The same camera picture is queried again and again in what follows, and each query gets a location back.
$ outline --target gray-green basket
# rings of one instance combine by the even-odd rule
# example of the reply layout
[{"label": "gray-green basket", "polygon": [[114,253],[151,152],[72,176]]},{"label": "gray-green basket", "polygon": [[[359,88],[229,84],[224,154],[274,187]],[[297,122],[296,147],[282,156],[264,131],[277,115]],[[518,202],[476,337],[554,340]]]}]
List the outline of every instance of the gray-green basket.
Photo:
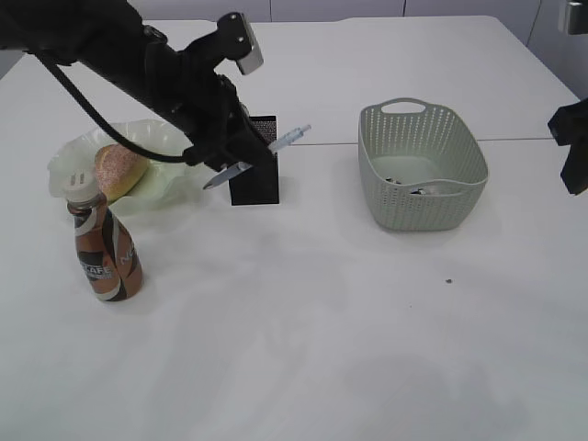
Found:
[{"label": "gray-green basket", "polygon": [[[413,103],[419,113],[386,113]],[[400,98],[361,112],[359,170],[367,204],[381,226],[434,232],[459,226],[488,181],[488,165],[450,108]]]}]

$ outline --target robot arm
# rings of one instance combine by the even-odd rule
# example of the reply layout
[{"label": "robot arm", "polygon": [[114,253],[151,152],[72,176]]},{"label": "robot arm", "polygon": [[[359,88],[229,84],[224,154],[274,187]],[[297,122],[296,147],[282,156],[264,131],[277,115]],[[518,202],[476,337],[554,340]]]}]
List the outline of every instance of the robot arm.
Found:
[{"label": "robot arm", "polygon": [[[113,136],[136,153],[165,162],[205,163],[217,171],[237,162],[273,160],[231,81],[214,72],[225,59],[237,62],[243,74],[263,63],[242,14],[221,18],[215,32],[183,51],[173,50],[164,34],[143,25],[126,0],[0,0],[0,25],[0,49],[36,55],[94,119],[99,114],[88,109],[56,64],[85,64],[194,143],[182,156],[168,157]],[[103,129],[107,124],[96,122]]]},{"label": "robot arm", "polygon": [[[560,31],[588,34],[588,0],[561,0]],[[588,188],[588,99],[561,107],[549,128],[558,145],[570,145],[561,178],[570,193],[579,195]]]}]

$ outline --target tabletop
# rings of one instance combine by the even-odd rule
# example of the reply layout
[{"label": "tabletop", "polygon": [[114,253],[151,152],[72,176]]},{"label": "tabletop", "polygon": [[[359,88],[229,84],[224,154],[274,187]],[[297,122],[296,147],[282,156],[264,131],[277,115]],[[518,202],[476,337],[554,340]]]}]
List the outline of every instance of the tabletop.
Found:
[{"label": "tabletop", "polygon": [[285,150],[279,206],[232,208],[201,169],[122,217],[147,276],[120,304],[94,299],[63,203],[14,153],[0,437],[583,439],[588,205],[553,141],[481,148],[491,180],[440,233],[375,224],[353,145]]},{"label": "tabletop", "polygon": [[[177,47],[213,29],[157,25]],[[51,156],[94,124],[30,57],[0,81],[0,438],[584,439],[588,205],[560,182],[567,149],[539,139],[573,95],[485,17],[256,31],[266,66],[223,68],[243,101],[331,145],[280,154],[279,206],[232,208],[200,168],[164,209],[121,216],[146,278],[116,305],[47,189]],[[68,73],[110,120],[153,115]],[[537,139],[481,142],[491,179],[458,229],[386,232],[352,143],[359,109],[393,96],[449,105],[481,139]]]},{"label": "tabletop", "polygon": [[[176,49],[215,29],[206,21],[153,24]],[[300,143],[357,142],[361,109],[403,96],[453,108],[479,140],[548,138],[547,121],[555,110],[576,101],[491,17],[261,23],[254,30],[265,65],[241,77],[234,63],[226,62],[220,72],[237,84],[253,114],[277,115],[282,132],[311,122],[314,130]],[[84,66],[67,72],[109,120],[153,116]],[[23,58],[0,83],[0,97],[11,103],[7,111],[32,120],[47,119],[58,107],[70,139],[93,126],[32,57]]]}]

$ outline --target bottle label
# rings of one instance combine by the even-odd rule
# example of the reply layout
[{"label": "bottle label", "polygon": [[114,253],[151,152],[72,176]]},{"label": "bottle label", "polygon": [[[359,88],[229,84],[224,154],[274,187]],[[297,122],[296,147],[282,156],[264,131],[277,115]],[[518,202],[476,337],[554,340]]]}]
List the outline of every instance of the bottle label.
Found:
[{"label": "bottle label", "polygon": [[110,266],[104,266],[104,253],[87,253],[81,251],[78,253],[80,264],[85,271],[85,275],[90,282],[97,280],[110,280],[115,276],[114,270]]}]

